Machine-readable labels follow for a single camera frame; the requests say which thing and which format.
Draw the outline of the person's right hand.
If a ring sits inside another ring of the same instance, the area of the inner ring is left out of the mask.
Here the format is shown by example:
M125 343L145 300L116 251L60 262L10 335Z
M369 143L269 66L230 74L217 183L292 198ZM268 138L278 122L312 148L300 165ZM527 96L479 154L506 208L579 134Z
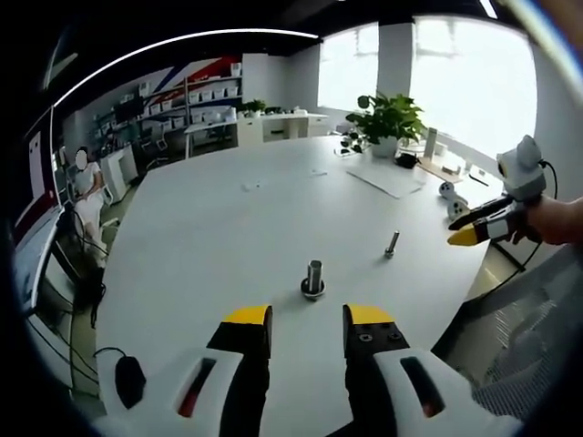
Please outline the person's right hand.
M582 244L582 198L570 202L543 197L527 213L529 225L551 245Z

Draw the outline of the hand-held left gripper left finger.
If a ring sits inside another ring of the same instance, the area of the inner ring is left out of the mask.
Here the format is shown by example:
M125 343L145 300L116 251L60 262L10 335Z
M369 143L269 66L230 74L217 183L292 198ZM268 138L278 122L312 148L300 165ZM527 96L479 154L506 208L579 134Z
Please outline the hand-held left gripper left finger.
M148 376L136 357L114 368L122 410L94 421L101 436L257 436L270 385L272 308L233 311L206 347Z

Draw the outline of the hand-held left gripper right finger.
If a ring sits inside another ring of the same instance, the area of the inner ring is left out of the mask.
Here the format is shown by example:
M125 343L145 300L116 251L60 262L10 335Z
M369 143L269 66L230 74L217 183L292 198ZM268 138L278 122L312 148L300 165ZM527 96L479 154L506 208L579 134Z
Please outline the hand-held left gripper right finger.
M343 305L343 349L353 416L344 436L515 436L523 426L479 405L463 376L411 347L378 307Z

